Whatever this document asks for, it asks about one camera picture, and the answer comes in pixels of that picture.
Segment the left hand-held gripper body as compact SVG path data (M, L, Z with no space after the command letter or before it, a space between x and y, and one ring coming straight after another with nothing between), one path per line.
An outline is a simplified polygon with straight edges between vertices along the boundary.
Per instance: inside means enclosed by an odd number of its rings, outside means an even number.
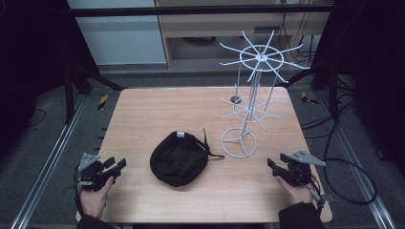
M109 171L114 168L118 162L115 161L111 167L105 169L103 167L103 162L101 162L99 159L100 156L98 155L86 153L83 154L76 169L76 171L79 173L78 184L83 188L98 191L105 185L109 177L119 177L109 175Z

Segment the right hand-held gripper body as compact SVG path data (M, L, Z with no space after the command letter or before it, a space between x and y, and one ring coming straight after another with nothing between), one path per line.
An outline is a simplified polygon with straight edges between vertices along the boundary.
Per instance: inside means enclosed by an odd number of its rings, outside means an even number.
M306 151L298 151L288 154L290 161L286 163L286 169L280 167L280 175L290 186L300 187L311 183L312 172L310 165L326 166L326 162L307 153Z

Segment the person's right hand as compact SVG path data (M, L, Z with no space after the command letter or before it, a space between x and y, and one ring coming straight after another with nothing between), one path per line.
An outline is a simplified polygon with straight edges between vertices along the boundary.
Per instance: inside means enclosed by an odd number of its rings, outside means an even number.
M282 177L276 177L278 183L286 190L291 205L298 203L313 203L313 196L310 192L311 186L293 187Z

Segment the person's left hand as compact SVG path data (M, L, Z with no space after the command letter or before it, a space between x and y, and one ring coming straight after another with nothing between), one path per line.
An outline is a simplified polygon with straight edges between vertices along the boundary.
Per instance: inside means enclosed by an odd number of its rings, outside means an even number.
M114 177L109 177L105 185L98 191L84 190L78 187L79 199L85 215L101 219L107 203L108 193L115 183Z

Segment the black cap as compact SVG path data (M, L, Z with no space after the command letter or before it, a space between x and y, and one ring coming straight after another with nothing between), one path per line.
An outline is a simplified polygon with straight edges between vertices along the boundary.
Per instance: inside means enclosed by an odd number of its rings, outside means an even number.
M150 157L150 169L155 177L173 187L186 186L203 172L211 156L224 158L211 153L206 132L203 136L199 140L187 132L169 134Z

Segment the yellow black striped tape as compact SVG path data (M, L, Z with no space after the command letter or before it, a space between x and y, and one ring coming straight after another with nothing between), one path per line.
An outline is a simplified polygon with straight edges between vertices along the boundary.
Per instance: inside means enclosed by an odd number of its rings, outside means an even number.
M98 106L97 106L97 110L98 110L98 111L102 111L102 110L104 109L104 106L105 106L105 104L106 104L108 98L109 98L109 95L108 95L108 94L104 94L104 95L100 98L100 101L99 101Z
M301 100L303 102L309 103L309 104L313 104L313 105L317 105L318 100L316 99L309 99L308 95L305 92L301 92Z

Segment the black metal stand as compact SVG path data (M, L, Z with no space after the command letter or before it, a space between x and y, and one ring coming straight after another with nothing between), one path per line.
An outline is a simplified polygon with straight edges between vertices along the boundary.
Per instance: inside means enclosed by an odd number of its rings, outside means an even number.
M64 87L65 87L65 101L66 101L66 124L69 124L75 115L74 108L74 88L77 88L80 94L90 94L92 86L87 78L90 77L97 82L107 86L115 91L122 91L124 87L108 80L100 73L91 71L88 68L78 65L67 65L64 68Z
M312 64L308 69L304 69L291 77L288 83L279 83L278 87L289 87L293 83L303 79L305 76L314 75L310 86L315 91L320 91L328 86L329 88L329 112L332 119L339 121L339 111L337 105L337 67L332 62L321 61Z

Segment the dark curtain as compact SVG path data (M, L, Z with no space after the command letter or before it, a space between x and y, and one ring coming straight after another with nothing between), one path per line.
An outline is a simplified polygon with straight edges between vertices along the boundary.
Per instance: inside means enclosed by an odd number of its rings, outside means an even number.
M77 64L97 71L68 0L0 0L0 161L9 157L33 115L37 97L63 84L60 50Z
M380 150L405 176L405 0L334 0L314 62L354 77Z

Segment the white cabinet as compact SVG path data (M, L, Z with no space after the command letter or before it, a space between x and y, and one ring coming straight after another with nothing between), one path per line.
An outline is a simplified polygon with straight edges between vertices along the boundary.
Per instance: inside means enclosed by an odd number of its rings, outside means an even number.
M72 10L148 8L155 0L68 0ZM98 66L165 64L158 17L77 17Z

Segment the light wooden shelf unit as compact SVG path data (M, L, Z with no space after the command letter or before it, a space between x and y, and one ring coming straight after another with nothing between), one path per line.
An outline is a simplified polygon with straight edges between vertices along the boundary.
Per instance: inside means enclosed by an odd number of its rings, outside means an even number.
M320 5L334 0L155 0L158 7L236 6L236 5ZM323 33L330 14L325 12L278 12L161 15L161 36L169 68L179 58L175 47L180 38L268 37L278 48L292 48L305 35Z

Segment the aluminium floor rail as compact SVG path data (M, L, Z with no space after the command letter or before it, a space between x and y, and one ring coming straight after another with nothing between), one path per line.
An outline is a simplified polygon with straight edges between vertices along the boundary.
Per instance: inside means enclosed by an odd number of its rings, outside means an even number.
M58 139L56 140L56 143L54 144L45 164L42 167L40 174L31 188L30 193L26 197L24 204L12 221L10 229L26 229L28 226L32 214L36 209L39 200L42 198L53 171L70 139L77 121L79 120L86 100L87 95L80 95L78 97L72 119L64 125Z
M368 206L371 209L373 217L380 229L397 229L390 213L388 212L388 209L378 194L375 181L363 169L359 159L354 153L351 144L348 141L346 134L344 133L343 129L339 127L339 122L332 119L329 112L329 100L327 96L319 92L316 92L315 95L326 115L330 117L329 124L331 125L331 130L324 153L324 161L341 161L342 163L347 163L350 166L353 178L356 181L364 200L358 200L355 202L354 200L349 200L344 197L341 198L354 205ZM343 158L328 158L330 141L334 136L337 138L337 143L341 148Z

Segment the black horizontal frame bar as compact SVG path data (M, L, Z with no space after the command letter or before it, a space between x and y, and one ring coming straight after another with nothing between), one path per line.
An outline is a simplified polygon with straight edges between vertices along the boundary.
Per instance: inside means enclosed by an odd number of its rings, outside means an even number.
M236 5L236 6L194 6L194 7L153 7L119 9L78 9L66 10L73 17L102 16L146 16L146 15L192 15L192 14L233 14L233 13L278 13L278 12L325 12L334 10L334 4L320 5Z

